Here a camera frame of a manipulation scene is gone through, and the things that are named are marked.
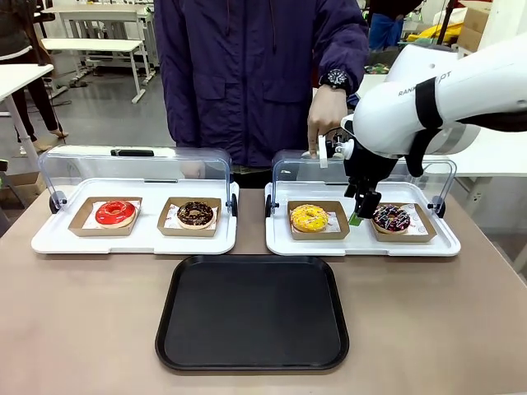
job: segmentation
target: watch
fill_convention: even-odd
[[[324,74],[320,78],[319,84],[331,86],[333,89],[344,89],[346,96],[350,96],[352,93],[352,84],[349,81],[347,73],[337,68]]]

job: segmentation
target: hand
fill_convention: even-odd
[[[205,163],[200,160],[182,160],[180,170],[186,179],[205,178]]]
[[[325,135],[329,129],[340,126],[347,115],[346,91],[322,85],[316,92],[307,117],[307,141],[311,158],[316,159],[316,147],[319,135]]]

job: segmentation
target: donut box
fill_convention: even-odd
[[[122,228],[107,229],[102,227],[95,227],[89,225],[93,222],[92,219],[95,217],[95,208],[98,208],[100,204],[112,201],[123,201],[131,202],[136,207],[136,215],[133,221]],[[112,237],[112,236],[130,236],[132,233],[133,226],[135,225],[140,215],[142,197],[129,197],[129,196],[111,196],[111,197],[89,197],[82,204],[81,208],[77,211],[77,214],[73,217],[68,229],[79,237]]]
[[[216,220],[205,229],[185,229],[166,227],[170,215],[174,215],[173,206],[181,207],[187,202],[203,202],[209,205],[214,211]],[[184,236],[184,237],[213,237],[220,223],[222,216],[222,200],[217,197],[169,197],[159,215],[157,229],[165,236]]]
[[[421,206],[416,203],[392,203],[381,202],[382,204],[391,204],[396,207],[405,207],[404,210],[410,215],[410,226],[406,233],[390,235],[380,233],[373,225],[371,220],[371,229],[378,241],[391,243],[426,243],[436,237],[437,232],[428,216]]]
[[[349,224],[347,223],[346,213],[344,212],[343,205],[336,200],[327,201],[312,201],[312,200],[291,200],[287,202],[287,218],[290,218],[291,212],[304,204],[314,204],[336,220],[336,224],[330,227],[326,231],[316,233],[304,233],[294,229],[291,224],[291,237],[293,240],[342,240],[349,233]]]

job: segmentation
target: robotic arm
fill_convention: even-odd
[[[406,47],[387,82],[368,91],[341,122],[353,139],[352,148],[342,149],[345,196],[356,199],[353,216],[373,216],[381,198],[377,184],[403,156],[410,174],[419,177],[425,154],[460,152],[479,127],[527,131],[526,63],[527,34],[460,60]]]

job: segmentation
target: black tray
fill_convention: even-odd
[[[333,272],[311,257],[196,256],[174,270],[156,352],[177,370],[322,370],[349,348]]]

